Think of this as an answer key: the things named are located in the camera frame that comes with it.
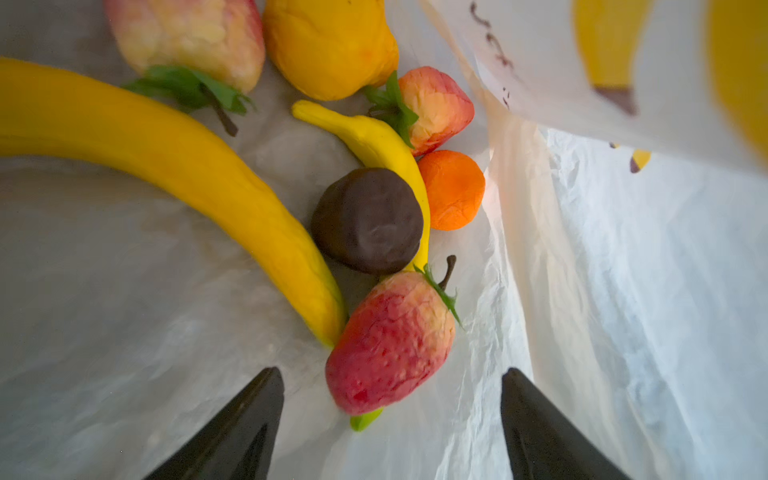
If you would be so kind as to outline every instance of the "printed banana illustration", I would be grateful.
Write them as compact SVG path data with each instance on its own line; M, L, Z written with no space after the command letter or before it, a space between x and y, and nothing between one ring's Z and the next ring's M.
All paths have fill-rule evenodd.
M707 57L717 100L768 166L768 2L710 0Z
M637 114L632 66L653 0L574 0L576 45L592 88Z
M621 145L611 142L608 145L611 146L611 148L619 148ZM633 174L636 174L640 170L645 167L648 162L650 161L650 151L646 150L635 150L632 153L632 158L629 160L629 171Z

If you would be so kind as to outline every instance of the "marzipan banana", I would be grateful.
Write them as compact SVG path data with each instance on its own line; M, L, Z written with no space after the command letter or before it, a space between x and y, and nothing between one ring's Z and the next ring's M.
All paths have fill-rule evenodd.
M411 151L392 127L371 117L347 117L307 100L293 104L293 116L335 134L366 167L389 168L413 189L422 208L424 231L419 251L407 270L415 264L424 268L429 248L429 202L424 180Z
M253 255L322 343L341 336L345 304L310 235L191 117L69 71L0 58L0 156L26 154L106 165L166 190Z

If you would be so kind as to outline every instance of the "large yellow banana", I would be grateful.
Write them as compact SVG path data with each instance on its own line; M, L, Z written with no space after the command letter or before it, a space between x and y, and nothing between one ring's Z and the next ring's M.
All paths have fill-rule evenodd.
M0 58L0 156L40 154L122 170L206 215L259 262L317 338L346 322L328 266L272 190L219 137L149 98Z

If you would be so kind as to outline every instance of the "red strawberry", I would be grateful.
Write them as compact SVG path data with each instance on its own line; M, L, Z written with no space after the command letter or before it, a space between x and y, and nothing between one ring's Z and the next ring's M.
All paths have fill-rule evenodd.
M398 402L445 363L455 336L454 299L425 272L401 272L379 283L357 307L326 363L336 404L362 415Z

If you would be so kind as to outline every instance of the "yellow pear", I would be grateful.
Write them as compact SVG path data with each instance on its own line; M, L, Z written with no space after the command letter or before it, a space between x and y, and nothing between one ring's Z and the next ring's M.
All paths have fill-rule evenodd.
M263 25L272 62L316 100L379 86L397 69L384 0L267 0Z

